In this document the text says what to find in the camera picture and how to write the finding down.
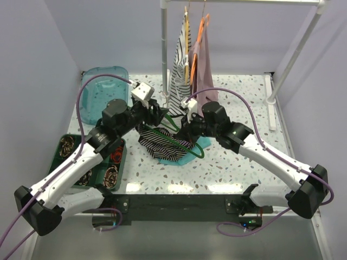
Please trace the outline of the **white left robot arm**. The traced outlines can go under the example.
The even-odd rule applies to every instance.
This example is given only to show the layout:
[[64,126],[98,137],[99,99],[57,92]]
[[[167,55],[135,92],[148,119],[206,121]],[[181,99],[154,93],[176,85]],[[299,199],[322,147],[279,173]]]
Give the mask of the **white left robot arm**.
[[120,145],[122,137],[138,125],[158,126],[167,108],[155,99],[133,101],[128,106],[122,99],[111,100],[102,117],[81,144],[60,166],[39,183],[20,186],[14,197],[18,212],[40,236],[51,233],[67,214],[68,207],[60,199],[85,173],[109,157]]

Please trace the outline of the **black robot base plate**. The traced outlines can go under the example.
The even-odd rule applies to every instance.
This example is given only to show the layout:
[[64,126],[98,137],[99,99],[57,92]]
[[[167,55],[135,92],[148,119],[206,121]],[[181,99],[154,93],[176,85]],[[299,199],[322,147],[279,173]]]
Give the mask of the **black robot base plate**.
[[263,213],[273,213],[271,206],[256,206],[241,194],[113,194],[100,209],[114,213],[122,225],[132,222],[237,222],[258,228]]

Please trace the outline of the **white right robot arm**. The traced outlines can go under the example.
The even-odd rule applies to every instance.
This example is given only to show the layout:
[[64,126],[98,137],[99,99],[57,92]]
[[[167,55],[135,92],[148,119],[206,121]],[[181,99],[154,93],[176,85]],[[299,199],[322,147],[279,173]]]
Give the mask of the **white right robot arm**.
[[328,194],[327,169],[318,164],[312,167],[280,152],[242,123],[231,121],[223,106],[208,102],[197,113],[197,101],[185,98],[181,110],[181,129],[177,138],[195,142],[199,137],[214,138],[221,147],[240,154],[264,167],[285,184],[280,187],[251,185],[242,198],[242,208],[249,213],[263,206],[288,206],[297,215],[310,219]]

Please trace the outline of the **green hanger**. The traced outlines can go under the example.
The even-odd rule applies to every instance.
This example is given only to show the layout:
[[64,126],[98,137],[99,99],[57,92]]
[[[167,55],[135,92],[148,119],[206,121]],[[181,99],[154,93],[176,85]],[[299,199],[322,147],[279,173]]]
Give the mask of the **green hanger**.
[[[168,114],[165,115],[164,119],[159,124],[159,126],[150,126],[150,125],[145,124],[144,122],[141,124],[145,125],[146,127],[149,127],[150,129],[157,128],[157,127],[166,128],[171,134],[173,134],[174,138],[178,139],[177,138],[177,132],[179,131],[179,127],[174,123],[173,119]],[[183,148],[184,150],[186,150],[188,152],[186,155],[193,155],[193,156],[198,157],[200,159],[204,158],[204,152],[203,152],[203,148],[201,145],[195,143],[194,148],[186,149],[185,147],[181,146],[180,144],[178,144],[172,140],[170,140],[170,141],[173,142],[174,144],[176,144],[177,146]]]

